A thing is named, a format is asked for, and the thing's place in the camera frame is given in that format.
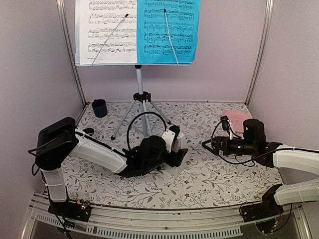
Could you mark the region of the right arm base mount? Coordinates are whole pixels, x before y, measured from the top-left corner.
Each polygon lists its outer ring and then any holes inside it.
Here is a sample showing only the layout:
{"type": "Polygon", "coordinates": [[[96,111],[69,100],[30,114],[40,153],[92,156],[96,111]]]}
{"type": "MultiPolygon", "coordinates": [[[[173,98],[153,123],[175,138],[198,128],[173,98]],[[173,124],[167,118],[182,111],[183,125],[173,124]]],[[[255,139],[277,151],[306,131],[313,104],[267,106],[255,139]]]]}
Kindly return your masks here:
{"type": "Polygon", "coordinates": [[[280,229],[279,223],[283,212],[282,206],[269,206],[263,202],[245,202],[239,208],[239,214],[242,216],[244,222],[255,222],[272,217],[269,221],[255,223],[257,230],[264,235],[272,234],[280,229]]]}

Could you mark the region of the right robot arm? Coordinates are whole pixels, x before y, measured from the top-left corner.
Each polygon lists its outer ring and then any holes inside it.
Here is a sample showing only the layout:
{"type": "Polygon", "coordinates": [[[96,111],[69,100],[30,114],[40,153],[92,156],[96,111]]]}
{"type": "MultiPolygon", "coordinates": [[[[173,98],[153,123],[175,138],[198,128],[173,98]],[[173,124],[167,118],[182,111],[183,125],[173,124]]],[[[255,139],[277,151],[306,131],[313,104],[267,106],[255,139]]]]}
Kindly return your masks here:
{"type": "MultiPolygon", "coordinates": [[[[243,135],[232,130],[227,117],[218,123],[228,136],[212,135],[201,145],[203,148],[224,160],[228,155],[250,156],[250,161],[268,168],[286,168],[318,175],[319,152],[313,149],[288,146],[279,142],[267,142],[264,124],[257,119],[243,122],[243,135]]],[[[268,217],[277,207],[315,202],[319,199],[319,180],[313,179],[295,184],[276,184],[262,196],[258,213],[268,217]]]]}

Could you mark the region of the blue sheet music page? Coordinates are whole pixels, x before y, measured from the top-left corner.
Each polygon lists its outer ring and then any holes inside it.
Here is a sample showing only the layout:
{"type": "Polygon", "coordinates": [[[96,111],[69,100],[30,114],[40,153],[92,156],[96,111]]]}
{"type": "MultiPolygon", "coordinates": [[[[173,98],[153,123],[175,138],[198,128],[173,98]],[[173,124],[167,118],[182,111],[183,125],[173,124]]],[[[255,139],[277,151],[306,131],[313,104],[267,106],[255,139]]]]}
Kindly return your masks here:
{"type": "Polygon", "coordinates": [[[198,43],[200,8],[199,0],[138,1],[138,63],[191,64],[198,43]]]}

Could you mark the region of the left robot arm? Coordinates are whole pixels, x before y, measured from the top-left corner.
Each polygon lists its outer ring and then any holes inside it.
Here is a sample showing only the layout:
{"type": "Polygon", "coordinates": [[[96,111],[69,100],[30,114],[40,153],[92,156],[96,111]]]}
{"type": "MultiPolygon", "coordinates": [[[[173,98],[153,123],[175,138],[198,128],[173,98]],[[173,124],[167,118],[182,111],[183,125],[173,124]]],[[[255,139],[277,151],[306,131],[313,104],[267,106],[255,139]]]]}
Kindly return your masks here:
{"type": "Polygon", "coordinates": [[[100,165],[124,178],[144,176],[163,166],[170,174],[184,170],[188,157],[185,135],[176,125],[165,127],[161,136],[144,138],[140,145],[119,151],[86,133],[75,125],[75,119],[66,117],[42,129],[37,147],[28,150],[35,157],[49,191],[49,198],[63,216],[74,212],[68,201],[61,169],[62,162],[73,156],[100,165]]]}

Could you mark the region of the white metronome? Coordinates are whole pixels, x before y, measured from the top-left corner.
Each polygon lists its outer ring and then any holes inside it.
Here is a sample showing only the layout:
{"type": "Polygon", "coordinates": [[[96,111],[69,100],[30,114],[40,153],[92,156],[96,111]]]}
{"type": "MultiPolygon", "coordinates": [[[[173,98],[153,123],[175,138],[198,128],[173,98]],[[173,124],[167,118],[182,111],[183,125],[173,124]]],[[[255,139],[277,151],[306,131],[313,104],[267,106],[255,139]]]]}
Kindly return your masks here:
{"type": "Polygon", "coordinates": [[[185,169],[189,156],[185,134],[180,132],[172,151],[167,155],[167,161],[163,164],[164,170],[173,176],[179,175],[185,169]]]}

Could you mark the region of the white sheet music page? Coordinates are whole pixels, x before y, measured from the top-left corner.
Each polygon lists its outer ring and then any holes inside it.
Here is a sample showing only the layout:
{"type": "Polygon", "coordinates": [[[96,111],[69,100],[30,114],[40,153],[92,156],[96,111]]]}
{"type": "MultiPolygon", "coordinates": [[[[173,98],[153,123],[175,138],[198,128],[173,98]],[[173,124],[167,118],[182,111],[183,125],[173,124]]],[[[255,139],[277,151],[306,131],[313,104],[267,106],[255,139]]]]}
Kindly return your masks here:
{"type": "Polygon", "coordinates": [[[76,66],[137,63],[136,0],[75,2],[76,66]]]}

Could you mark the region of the white perforated music stand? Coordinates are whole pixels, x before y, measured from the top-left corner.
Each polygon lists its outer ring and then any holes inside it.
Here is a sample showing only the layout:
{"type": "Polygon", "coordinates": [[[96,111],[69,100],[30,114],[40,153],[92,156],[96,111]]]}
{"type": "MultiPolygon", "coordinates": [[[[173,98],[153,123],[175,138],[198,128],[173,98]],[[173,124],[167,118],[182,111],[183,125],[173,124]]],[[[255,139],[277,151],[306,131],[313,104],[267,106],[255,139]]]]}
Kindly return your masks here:
{"type": "MultiPolygon", "coordinates": [[[[80,64],[80,1],[77,0],[75,2],[75,36],[76,36],[76,53],[75,53],[75,65],[77,67],[91,67],[92,64],[80,64]]],[[[133,100],[131,104],[128,106],[125,111],[124,116],[121,119],[121,122],[118,124],[114,133],[111,136],[111,140],[114,140],[118,134],[123,123],[126,121],[126,118],[131,111],[132,107],[135,104],[139,104],[139,110],[142,113],[142,126],[143,129],[139,132],[143,134],[143,136],[148,137],[152,135],[152,130],[155,125],[151,125],[150,117],[147,115],[147,102],[149,102],[152,107],[156,110],[155,115],[162,120],[164,125],[170,125],[171,121],[164,115],[164,113],[157,107],[157,105],[151,100],[151,94],[143,90],[143,80],[142,80],[142,66],[135,65],[136,70],[136,79],[137,79],[137,87],[138,92],[133,95],[133,100]]]]}

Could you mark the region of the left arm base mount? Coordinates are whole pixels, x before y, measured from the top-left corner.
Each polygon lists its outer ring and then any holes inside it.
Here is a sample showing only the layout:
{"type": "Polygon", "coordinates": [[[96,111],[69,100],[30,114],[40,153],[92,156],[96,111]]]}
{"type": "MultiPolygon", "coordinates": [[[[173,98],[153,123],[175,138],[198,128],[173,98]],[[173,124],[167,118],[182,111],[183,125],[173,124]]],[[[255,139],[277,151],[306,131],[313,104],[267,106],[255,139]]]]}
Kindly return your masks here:
{"type": "Polygon", "coordinates": [[[65,201],[53,202],[49,198],[50,206],[48,212],[64,219],[73,219],[82,222],[88,222],[91,215],[91,206],[88,201],[65,201]]]}

